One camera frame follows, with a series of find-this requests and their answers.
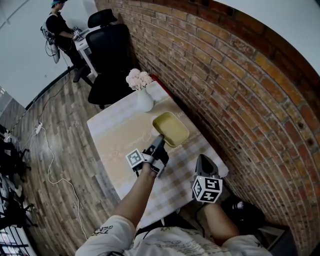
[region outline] wood plank floor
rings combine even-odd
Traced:
[[[73,74],[67,74],[37,100],[19,122],[13,135],[23,146],[39,121],[43,123],[47,139],[54,153],[49,178],[56,182],[65,178],[74,185],[80,201],[80,217],[84,231],[89,237],[110,216],[119,202],[107,173],[93,143],[87,120],[101,110],[88,103],[90,86],[81,80],[73,83]],[[0,118],[0,124],[11,129],[22,115],[23,107],[13,102]],[[26,161],[32,171],[25,175],[23,190],[26,201],[35,204],[31,212],[32,221],[38,227],[29,228],[40,255],[74,255],[85,242],[78,218],[78,203],[73,188],[65,181],[58,184],[48,182],[47,171],[53,159],[48,149],[45,132],[42,129],[32,137],[32,144]],[[183,217],[192,220],[197,204],[191,203],[181,211]],[[202,225],[206,222],[200,216]]]

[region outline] white t-shirt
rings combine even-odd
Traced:
[[[75,256],[272,256],[253,235],[230,238],[220,247],[196,230],[179,227],[158,227],[136,238],[135,234],[136,229],[128,219],[114,215]]]

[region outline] cap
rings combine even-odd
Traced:
[[[54,0],[54,1],[51,3],[51,7],[54,6],[55,4],[65,3],[66,1],[68,1],[68,0]]]

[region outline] forearm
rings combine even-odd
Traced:
[[[133,187],[114,209],[112,215],[125,217],[137,227],[145,212],[151,190],[155,183],[155,177],[156,175],[150,169],[149,164],[145,163]]]
[[[221,206],[217,203],[209,203],[204,207],[205,217],[214,239],[221,246],[230,238],[239,236],[237,226],[229,219]]]
[[[68,32],[65,32],[65,31],[62,31],[62,32],[60,32],[60,34],[59,34],[60,36],[62,36],[62,37],[65,37],[65,38],[73,38],[74,37],[74,35],[73,34],[71,34],[71,33],[68,33]]]

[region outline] desk leg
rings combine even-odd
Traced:
[[[94,66],[92,65],[92,63],[90,62],[90,59],[88,58],[88,56],[85,53],[84,49],[80,50],[80,53],[82,55],[82,57],[84,58],[85,62],[88,64],[89,68],[91,69],[91,72],[94,74],[95,77],[98,76],[97,71],[95,70]]]

